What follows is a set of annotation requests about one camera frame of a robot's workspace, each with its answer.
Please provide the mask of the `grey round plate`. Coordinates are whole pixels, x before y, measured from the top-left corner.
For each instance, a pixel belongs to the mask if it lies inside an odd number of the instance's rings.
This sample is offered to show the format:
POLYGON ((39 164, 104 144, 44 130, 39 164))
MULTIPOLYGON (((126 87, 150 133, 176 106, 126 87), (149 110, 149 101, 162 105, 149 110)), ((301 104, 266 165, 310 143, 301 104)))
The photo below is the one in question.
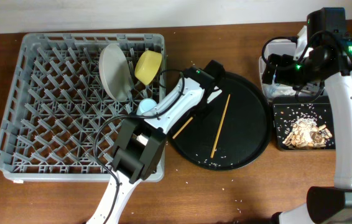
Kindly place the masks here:
POLYGON ((109 44, 100 53, 99 75, 107 95, 114 101, 126 101, 131 90, 127 59, 117 44, 109 44))

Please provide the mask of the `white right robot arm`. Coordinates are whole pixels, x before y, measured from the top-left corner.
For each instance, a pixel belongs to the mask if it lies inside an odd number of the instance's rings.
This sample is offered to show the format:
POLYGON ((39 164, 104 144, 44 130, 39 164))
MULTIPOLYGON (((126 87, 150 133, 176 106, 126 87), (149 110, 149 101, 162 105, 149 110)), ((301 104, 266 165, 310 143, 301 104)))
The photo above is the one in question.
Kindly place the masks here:
POLYGON ((352 223, 352 37, 345 10, 324 7, 307 16, 292 37, 294 55, 262 54, 262 82, 291 86, 296 93, 318 83, 330 100, 336 146, 332 187, 311 187, 305 203, 273 214, 272 223, 352 223))

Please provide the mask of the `food scraps pile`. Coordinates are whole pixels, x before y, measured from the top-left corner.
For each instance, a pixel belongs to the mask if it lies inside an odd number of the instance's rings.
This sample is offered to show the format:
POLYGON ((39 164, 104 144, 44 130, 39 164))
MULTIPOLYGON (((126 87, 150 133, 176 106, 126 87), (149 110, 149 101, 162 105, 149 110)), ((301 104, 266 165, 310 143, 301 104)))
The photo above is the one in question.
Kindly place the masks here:
POLYGON ((299 118, 292 124, 282 144, 289 149, 324 149, 332 137, 325 124, 318 126, 313 118, 299 118))

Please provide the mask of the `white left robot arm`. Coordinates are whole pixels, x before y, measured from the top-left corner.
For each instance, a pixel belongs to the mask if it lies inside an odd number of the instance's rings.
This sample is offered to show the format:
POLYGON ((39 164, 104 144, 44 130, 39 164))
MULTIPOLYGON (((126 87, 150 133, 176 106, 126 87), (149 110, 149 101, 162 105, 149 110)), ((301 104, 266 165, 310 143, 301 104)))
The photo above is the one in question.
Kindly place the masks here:
POLYGON ((134 189, 156 170, 164 151, 167 133, 190 111, 202 110, 220 95, 218 86, 225 68, 211 60, 205 68, 180 72, 175 88, 149 111, 124 114, 105 121, 121 120, 112 158, 105 170, 110 174, 104 195, 88 223, 118 223, 134 189))

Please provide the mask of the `yellow bowl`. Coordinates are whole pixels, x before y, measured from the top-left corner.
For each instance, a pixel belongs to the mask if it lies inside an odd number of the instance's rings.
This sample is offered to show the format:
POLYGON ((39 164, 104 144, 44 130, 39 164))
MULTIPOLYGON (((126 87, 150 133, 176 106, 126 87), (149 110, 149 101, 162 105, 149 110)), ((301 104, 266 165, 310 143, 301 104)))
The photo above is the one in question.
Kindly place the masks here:
POLYGON ((139 58, 135 67, 135 77, 144 85, 149 85, 155 78, 162 63, 162 55, 146 50, 139 58))

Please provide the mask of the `wooden chopstick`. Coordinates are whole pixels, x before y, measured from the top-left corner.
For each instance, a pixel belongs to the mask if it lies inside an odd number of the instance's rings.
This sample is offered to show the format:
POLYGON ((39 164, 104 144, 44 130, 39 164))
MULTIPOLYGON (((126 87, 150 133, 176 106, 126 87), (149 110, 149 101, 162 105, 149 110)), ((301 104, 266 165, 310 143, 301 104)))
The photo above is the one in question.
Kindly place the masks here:
POLYGON ((189 123, 194 119, 194 117, 190 117, 183 125, 182 127, 172 136, 172 139, 175 139, 188 125, 189 123))
POLYGON ((225 103, 225 107, 223 109, 223 113, 222 113, 222 116, 221 116, 221 119, 220 119, 220 123, 219 123, 219 126, 218 126, 217 133, 216 133, 215 141, 214 141, 214 144, 213 144, 213 147, 212 147, 212 150, 211 150, 211 154, 210 154, 210 158, 211 159, 214 158, 214 155, 215 155, 215 152, 216 152, 216 148, 217 148, 218 141, 219 141, 219 138, 220 138, 221 130, 222 130, 223 123, 224 123, 224 120, 225 120, 225 116, 226 116, 226 113, 227 113, 227 110, 228 110, 228 105, 229 105, 230 98, 231 98, 231 94, 228 95, 226 103, 225 103))

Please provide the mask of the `light blue cup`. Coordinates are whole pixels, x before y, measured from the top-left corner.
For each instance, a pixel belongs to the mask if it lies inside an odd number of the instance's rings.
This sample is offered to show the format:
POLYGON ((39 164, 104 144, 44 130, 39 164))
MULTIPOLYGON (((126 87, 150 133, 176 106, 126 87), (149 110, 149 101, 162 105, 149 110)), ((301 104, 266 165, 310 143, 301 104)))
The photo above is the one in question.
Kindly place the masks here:
POLYGON ((138 116, 143 115, 145 112, 150 111, 151 109, 157 106, 157 102, 151 98, 145 98, 141 100, 137 107, 136 114, 138 116))

